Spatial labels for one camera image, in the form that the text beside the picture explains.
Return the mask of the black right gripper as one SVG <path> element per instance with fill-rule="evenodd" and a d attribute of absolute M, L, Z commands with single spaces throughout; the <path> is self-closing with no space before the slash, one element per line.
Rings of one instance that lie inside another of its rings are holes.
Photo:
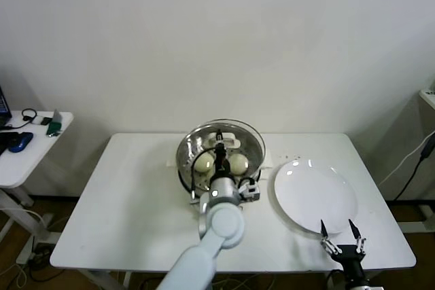
<path fill-rule="evenodd" d="M 324 221 L 321 220 L 321 245 L 326 253 L 342 266 L 345 278 L 365 278 L 361 262 L 366 254 L 366 238 L 361 235 L 360 230 L 352 220 L 349 219 L 348 222 L 355 240 L 354 244 L 339 246 L 334 244 L 329 237 Z"/>

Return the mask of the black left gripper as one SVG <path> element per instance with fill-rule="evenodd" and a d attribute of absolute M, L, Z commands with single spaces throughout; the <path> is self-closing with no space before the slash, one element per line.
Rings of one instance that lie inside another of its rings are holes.
<path fill-rule="evenodd" d="M 227 160 L 227 151 L 224 146 L 224 137 L 220 129 L 217 130 L 215 136 L 215 161 L 214 161 L 214 174 L 213 179 L 218 179 L 221 177 L 231 178 L 230 174 L 230 163 Z"/>

